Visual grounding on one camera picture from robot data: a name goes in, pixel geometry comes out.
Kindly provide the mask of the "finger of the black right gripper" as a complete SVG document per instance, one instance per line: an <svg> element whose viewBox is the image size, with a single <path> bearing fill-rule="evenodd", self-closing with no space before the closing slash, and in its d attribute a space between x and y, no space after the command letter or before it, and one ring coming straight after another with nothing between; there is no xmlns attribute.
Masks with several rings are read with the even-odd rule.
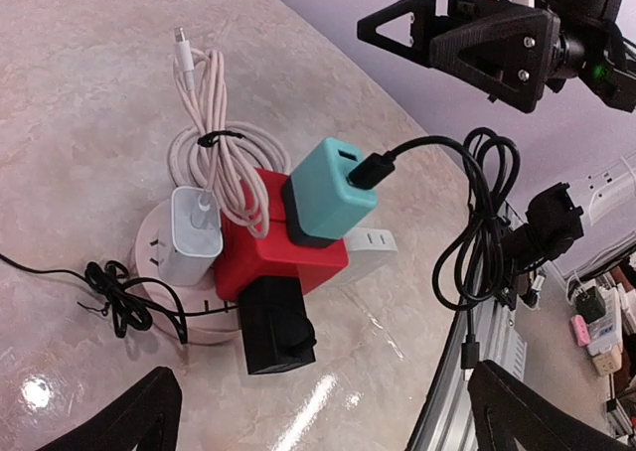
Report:
<svg viewBox="0 0 636 451"><path fill-rule="evenodd" d="M357 38L422 67L430 68L432 40L448 27L436 15L436 0L398 0L357 23Z"/></svg>

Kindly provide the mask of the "aluminium table frame rail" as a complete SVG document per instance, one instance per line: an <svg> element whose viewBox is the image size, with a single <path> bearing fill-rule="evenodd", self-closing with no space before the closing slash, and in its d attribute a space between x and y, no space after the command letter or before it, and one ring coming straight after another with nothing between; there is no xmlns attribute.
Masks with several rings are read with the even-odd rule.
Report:
<svg viewBox="0 0 636 451"><path fill-rule="evenodd" d="M492 297L455 314L407 450L478 448L468 385L484 361L524 376L526 344L515 330L515 308Z"/></svg>

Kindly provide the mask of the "teal USB charger plug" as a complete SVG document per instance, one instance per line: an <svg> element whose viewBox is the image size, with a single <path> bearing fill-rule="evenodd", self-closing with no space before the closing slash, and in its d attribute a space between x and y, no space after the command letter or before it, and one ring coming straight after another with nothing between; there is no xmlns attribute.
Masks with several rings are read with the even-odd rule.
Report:
<svg viewBox="0 0 636 451"><path fill-rule="evenodd" d="M326 248L377 207L374 190L348 181L362 158L357 146L328 137L291 172L282 187L282 201L292 243Z"/></svg>

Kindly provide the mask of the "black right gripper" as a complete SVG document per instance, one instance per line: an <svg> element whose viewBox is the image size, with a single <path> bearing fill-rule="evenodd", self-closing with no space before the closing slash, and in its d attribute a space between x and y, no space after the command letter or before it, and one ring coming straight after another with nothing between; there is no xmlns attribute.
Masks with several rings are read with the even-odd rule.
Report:
<svg viewBox="0 0 636 451"><path fill-rule="evenodd" d="M635 109L635 63L616 23L622 0L450 0L467 22L431 40L431 66L524 113L579 78L605 105Z"/></svg>

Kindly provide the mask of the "white USB charger plug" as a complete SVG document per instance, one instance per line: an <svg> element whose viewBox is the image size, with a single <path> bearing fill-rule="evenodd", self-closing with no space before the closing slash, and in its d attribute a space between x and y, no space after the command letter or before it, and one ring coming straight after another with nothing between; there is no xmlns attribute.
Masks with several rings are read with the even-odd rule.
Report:
<svg viewBox="0 0 636 451"><path fill-rule="evenodd" d="M196 285L224 247L219 206L211 192L182 186L170 197L158 230L158 271L169 285Z"/></svg>

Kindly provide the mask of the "white flat plug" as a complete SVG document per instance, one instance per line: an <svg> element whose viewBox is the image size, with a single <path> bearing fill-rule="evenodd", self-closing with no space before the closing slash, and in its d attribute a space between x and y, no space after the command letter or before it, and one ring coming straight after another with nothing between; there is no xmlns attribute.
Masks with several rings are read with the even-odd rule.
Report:
<svg viewBox="0 0 636 451"><path fill-rule="evenodd" d="M357 282L386 265L398 253L388 229L357 226L344 237L349 264L343 270L347 282Z"/></svg>

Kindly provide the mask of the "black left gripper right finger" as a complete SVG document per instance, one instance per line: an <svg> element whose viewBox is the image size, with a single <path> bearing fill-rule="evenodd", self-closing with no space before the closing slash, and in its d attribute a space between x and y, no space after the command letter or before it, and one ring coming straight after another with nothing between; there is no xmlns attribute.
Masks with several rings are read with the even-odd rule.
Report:
<svg viewBox="0 0 636 451"><path fill-rule="evenodd" d="M480 450L625 450L562 412L493 361L476 365L468 391Z"/></svg>

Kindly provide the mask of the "red cube socket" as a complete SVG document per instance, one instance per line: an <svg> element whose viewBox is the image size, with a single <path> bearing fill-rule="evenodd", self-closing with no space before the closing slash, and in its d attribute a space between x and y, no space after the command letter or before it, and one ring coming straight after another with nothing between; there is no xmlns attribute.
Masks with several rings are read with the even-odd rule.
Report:
<svg viewBox="0 0 636 451"><path fill-rule="evenodd" d="M240 293L260 276L294 277L307 294L332 279L349 265L343 240L323 248L292 243L287 234L282 201L285 174L259 169L269 196L268 235L256 238L244 226L222 217L224 249L213 264L217 294L236 301Z"/></svg>

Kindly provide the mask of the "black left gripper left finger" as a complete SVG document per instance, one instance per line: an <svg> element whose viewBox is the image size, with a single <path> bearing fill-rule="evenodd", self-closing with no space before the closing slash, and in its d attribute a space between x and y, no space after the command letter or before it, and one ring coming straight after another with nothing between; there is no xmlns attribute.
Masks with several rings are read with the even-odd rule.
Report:
<svg viewBox="0 0 636 451"><path fill-rule="evenodd" d="M51 450L174 450L182 390L167 367L157 367L93 418L46 444Z"/></svg>

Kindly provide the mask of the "black power adapter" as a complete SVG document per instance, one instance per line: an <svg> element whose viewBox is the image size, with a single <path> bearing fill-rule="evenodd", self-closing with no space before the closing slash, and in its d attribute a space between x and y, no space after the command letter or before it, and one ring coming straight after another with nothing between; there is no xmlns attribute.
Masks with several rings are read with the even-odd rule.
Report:
<svg viewBox="0 0 636 451"><path fill-rule="evenodd" d="M257 278L238 296L238 315L249 375L282 374L316 361L316 332L299 279Z"/></svg>

